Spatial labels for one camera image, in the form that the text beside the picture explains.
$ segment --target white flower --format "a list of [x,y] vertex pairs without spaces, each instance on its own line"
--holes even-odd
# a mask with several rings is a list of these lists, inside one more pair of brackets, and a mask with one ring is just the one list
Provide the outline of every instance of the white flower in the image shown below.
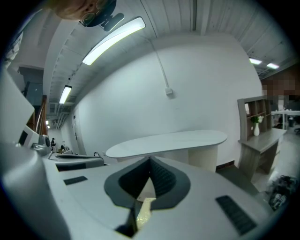
[[263,116],[258,117],[258,122],[261,123],[263,121]]

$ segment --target glasses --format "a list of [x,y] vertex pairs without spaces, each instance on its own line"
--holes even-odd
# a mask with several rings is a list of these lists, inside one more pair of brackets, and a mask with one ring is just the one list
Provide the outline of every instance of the glasses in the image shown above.
[[88,26],[94,19],[95,17],[99,14],[99,12],[101,12],[104,9],[104,6],[106,5],[108,1],[107,0],[98,0],[96,2],[96,8],[97,8],[97,12],[96,13],[87,13],[85,14],[82,18],[80,23],[86,27]]

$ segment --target ceiling light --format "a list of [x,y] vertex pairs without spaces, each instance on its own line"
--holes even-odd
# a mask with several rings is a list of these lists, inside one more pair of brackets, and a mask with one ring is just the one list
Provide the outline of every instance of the ceiling light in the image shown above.
[[115,43],[119,42],[121,39],[127,37],[131,33],[134,33],[140,29],[145,28],[146,25],[141,17],[138,17],[123,26],[119,27],[111,34],[107,35],[103,40],[101,40],[83,59],[83,63],[91,65],[102,53],[104,53],[108,48],[110,48]]
[[64,104],[70,91],[71,91],[72,87],[71,86],[68,86],[66,85],[65,88],[64,88],[64,91],[62,92],[62,95],[60,97],[60,104]]
[[262,63],[262,61],[254,59],[254,58],[249,58],[249,60],[250,60],[251,63],[256,64],[256,65],[259,65],[259,64]]
[[274,63],[269,63],[269,64],[267,65],[267,67],[270,67],[270,68],[272,68],[272,69],[277,69],[277,68],[279,68],[279,66],[276,65],[276,64],[274,64]]

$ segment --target white vase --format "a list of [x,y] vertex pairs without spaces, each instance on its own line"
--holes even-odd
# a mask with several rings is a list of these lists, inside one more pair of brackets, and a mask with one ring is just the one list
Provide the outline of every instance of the white vase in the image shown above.
[[258,136],[258,135],[259,135],[259,127],[258,127],[258,123],[256,123],[254,128],[254,136]]

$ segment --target black rubber pad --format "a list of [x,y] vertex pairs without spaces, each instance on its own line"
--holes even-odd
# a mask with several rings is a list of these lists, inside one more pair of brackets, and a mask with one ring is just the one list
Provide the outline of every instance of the black rubber pad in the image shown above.
[[218,197],[216,198],[216,201],[240,235],[243,235],[256,227],[255,222],[252,221],[231,197]]
[[66,185],[71,185],[71,184],[82,182],[85,180],[87,180],[87,178],[84,176],[81,176],[81,177],[77,177],[77,178],[66,179],[66,180],[64,180],[64,182]]

